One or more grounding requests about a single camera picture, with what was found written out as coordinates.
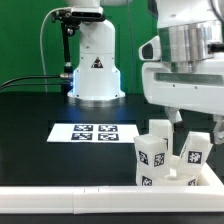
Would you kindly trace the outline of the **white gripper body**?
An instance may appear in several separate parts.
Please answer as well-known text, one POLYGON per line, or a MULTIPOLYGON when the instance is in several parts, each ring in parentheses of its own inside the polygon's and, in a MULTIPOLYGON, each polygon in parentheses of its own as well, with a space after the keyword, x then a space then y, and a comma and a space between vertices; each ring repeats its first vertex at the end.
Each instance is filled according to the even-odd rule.
POLYGON ((162 63, 144 63, 142 82, 151 104, 224 116, 222 72, 176 73, 162 63))

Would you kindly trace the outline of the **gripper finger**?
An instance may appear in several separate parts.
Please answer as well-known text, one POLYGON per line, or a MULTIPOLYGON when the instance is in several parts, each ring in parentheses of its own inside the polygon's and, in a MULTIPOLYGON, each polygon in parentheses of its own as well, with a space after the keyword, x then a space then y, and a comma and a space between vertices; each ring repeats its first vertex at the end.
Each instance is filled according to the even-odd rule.
POLYGON ((179 109, 174 107, 166 107, 165 113, 168 117, 168 120, 172 124, 173 130, 178 131, 183 125, 183 120, 179 109))
POLYGON ((224 116, 214 115, 213 121, 215 127, 213 129, 213 139, 215 144, 224 144, 224 116))

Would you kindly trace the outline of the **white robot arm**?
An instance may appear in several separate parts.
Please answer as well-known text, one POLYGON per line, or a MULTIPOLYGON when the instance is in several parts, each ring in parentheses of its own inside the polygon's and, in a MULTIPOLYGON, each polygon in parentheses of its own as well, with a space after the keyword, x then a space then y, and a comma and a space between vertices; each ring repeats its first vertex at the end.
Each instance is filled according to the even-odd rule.
MULTIPOLYGON (((81 31, 80 61, 70 96, 87 104, 122 97, 114 62, 115 30, 103 8, 127 0, 65 0, 81 31)), ((139 48, 143 91, 172 123, 181 109, 211 114, 211 142, 224 143, 223 0, 155 0, 158 34, 139 48)))

